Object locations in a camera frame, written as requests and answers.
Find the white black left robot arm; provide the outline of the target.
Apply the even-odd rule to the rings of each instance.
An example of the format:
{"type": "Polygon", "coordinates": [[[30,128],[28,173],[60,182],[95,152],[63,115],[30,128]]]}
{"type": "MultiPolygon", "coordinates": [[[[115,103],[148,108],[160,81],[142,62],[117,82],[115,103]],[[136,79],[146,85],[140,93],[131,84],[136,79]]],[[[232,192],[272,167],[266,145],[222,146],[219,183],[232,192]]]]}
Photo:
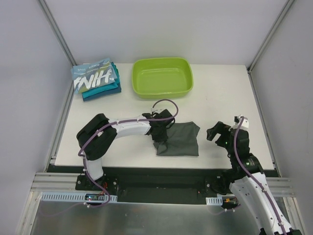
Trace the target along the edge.
{"type": "Polygon", "coordinates": [[[83,158],[88,187],[99,190],[103,186],[102,157],[115,139],[150,135],[154,142],[166,142],[167,130],[174,122],[175,116],[167,109],[129,119],[111,119],[104,114],[97,114],[76,135],[80,147],[78,156],[83,158]]]}

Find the dark grey t-shirt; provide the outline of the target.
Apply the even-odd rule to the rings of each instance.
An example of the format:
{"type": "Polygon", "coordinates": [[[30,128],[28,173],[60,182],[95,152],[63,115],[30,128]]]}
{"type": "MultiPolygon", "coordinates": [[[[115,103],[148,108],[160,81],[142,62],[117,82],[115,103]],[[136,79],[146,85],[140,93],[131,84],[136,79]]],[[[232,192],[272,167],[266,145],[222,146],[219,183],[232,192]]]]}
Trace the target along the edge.
{"type": "Polygon", "coordinates": [[[156,155],[162,157],[198,157],[197,136],[200,127],[194,122],[174,123],[166,130],[167,141],[154,142],[156,155]]]}

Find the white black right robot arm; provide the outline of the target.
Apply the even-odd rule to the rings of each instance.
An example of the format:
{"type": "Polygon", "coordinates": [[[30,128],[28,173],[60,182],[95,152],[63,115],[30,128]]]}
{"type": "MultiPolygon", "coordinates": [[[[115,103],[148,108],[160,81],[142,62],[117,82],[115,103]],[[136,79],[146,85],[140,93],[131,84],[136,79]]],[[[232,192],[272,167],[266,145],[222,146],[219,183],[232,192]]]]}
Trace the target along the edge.
{"type": "Polygon", "coordinates": [[[275,201],[264,170],[249,147],[249,122],[243,115],[235,116],[235,124],[229,126],[218,121],[207,129],[207,140],[219,138],[215,144],[227,151],[231,168],[210,183],[217,194],[232,193],[239,204],[251,216],[258,235],[299,235],[301,231],[292,227],[275,201]]]}

